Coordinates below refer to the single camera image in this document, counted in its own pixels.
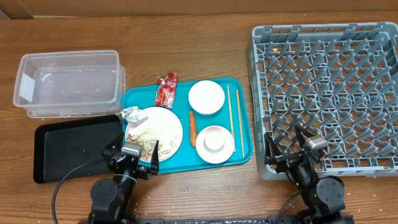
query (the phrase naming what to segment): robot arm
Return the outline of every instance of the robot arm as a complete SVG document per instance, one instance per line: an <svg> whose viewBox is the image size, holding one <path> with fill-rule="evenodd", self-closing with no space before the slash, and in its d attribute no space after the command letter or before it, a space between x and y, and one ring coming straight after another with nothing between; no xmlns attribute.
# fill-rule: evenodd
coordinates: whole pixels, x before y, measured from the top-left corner
<svg viewBox="0 0 398 224"><path fill-rule="evenodd" d="M354 223L342 215L344 204L344 183L338 177L319 179L313 165L320 162L327 142L321 136L314 136L300 125L295 127L296 137L301 151L283 155L272 138L265 134L265 164L276 165L275 171L287 172L297 186L307 210L297 214L297 223L303 224L337 224Z"/></svg>
<svg viewBox="0 0 398 224"><path fill-rule="evenodd" d="M142 147L138 144L126 142L120 149L124 133L103 151L103 156L108 160L108 167L114 171L113 178L101 179L91 188L91 213L90 224L108 223L133 223L125 217L132 191L137 179L148 179L148 174L159 173L158 146L156 142L150 168L138 164Z"/></svg>

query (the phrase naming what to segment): clear plastic container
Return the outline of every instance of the clear plastic container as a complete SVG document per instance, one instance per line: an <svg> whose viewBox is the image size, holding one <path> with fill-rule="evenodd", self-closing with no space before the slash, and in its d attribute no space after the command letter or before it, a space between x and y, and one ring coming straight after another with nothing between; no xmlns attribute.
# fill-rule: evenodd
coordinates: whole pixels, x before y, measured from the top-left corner
<svg viewBox="0 0 398 224"><path fill-rule="evenodd" d="M14 104L31 118L115 114L126 89L114 50L27 54L19 65Z"/></svg>

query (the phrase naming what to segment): wooden table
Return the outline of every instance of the wooden table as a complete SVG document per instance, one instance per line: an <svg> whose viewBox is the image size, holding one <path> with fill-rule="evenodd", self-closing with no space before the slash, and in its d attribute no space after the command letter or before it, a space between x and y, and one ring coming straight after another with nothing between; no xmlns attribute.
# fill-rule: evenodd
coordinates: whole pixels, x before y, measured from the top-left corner
<svg viewBox="0 0 398 224"><path fill-rule="evenodd" d="M217 16L109 17L0 21L0 222L52 223L57 183L32 178L34 131L62 119L32 119L12 104L15 77L24 54L113 49L126 69L127 89L152 85L176 71L181 82L234 77L244 87L253 126L245 48L258 25L391 21L397 12L308 12ZM57 197L60 223L85 220L93 183L111 175L66 181ZM356 223L397 223L398 178L344 177L344 214ZM197 170L139 181L131 211L138 218L239 218L276 215L295 187L262 180L255 155L241 166ZM301 199L285 213L304 209Z"/></svg>

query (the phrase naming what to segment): cardboard box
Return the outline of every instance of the cardboard box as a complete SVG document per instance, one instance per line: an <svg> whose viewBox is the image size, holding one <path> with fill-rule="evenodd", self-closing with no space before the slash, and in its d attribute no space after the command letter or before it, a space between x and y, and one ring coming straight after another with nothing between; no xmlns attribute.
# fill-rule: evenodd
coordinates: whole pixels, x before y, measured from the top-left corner
<svg viewBox="0 0 398 224"><path fill-rule="evenodd" d="M2 10L0 10L0 19L9 19Z"/></svg>
<svg viewBox="0 0 398 224"><path fill-rule="evenodd" d="M398 10L396 0L1 0L12 19Z"/></svg>

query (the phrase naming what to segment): carrot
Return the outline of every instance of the carrot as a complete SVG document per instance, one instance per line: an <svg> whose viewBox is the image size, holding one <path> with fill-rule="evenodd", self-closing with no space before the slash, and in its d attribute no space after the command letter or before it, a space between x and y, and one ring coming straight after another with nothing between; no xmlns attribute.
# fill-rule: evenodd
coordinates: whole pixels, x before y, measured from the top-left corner
<svg viewBox="0 0 398 224"><path fill-rule="evenodd" d="M195 116L193 115L192 110L189 110L189 138L193 147L197 146L197 137L198 131Z"/></svg>

